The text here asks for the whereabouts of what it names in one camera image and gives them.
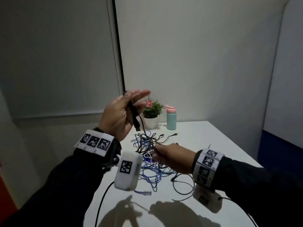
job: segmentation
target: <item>person's right hand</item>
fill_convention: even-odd
[[[170,145],[156,144],[153,159],[164,163],[166,166],[172,168],[174,171],[184,174],[191,174],[191,166],[194,162],[196,153],[179,146],[176,143]]]

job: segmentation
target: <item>pink bottle cap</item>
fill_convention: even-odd
[[[175,107],[170,107],[170,106],[168,106],[168,105],[165,105],[165,106],[163,107],[163,109],[166,110],[167,113],[176,113],[176,108],[175,108]]]

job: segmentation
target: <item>water bottle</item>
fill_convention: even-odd
[[[167,118],[167,129],[168,130],[175,130],[177,128],[177,112],[175,107],[170,107],[165,105],[163,107],[166,110],[166,118]]]

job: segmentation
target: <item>black jacket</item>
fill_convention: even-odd
[[[76,149],[3,226],[82,226],[105,173],[101,165],[99,156]],[[259,226],[302,225],[302,182],[223,157],[213,185],[225,191]]]

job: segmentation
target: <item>table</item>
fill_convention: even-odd
[[[227,157],[261,167],[240,147],[207,121],[178,122],[177,129],[173,131],[166,128],[166,123],[160,123],[159,129],[152,130],[152,132],[157,133],[157,137],[160,134],[164,134],[163,141],[168,135],[178,133],[177,136],[170,137],[165,144],[178,142],[179,145],[195,152],[207,148],[211,144],[212,150],[224,153]],[[125,140],[121,142],[122,152],[125,150],[136,150],[133,147],[133,142],[131,142],[134,140],[134,134],[136,133],[138,132],[133,128]],[[95,192],[92,203],[86,211],[84,226],[95,226],[100,201],[108,185],[114,181],[116,172],[117,167],[113,167],[110,172],[104,175],[100,187]],[[170,175],[162,178],[158,184],[158,191],[152,192],[151,196],[118,190],[112,185],[101,206],[98,218],[99,227],[253,226],[244,211],[237,204],[228,200],[223,201],[222,209],[217,214],[211,213],[192,197],[182,202],[172,201],[172,199],[181,200],[188,197],[178,194],[173,189],[170,181],[172,177]],[[178,177],[178,180],[192,184],[191,178],[187,175]],[[152,188],[145,180],[139,180],[137,190],[152,191]],[[191,187],[185,183],[178,183],[178,190],[180,192],[189,192]],[[222,191],[218,191],[218,193],[221,196],[226,196]]]

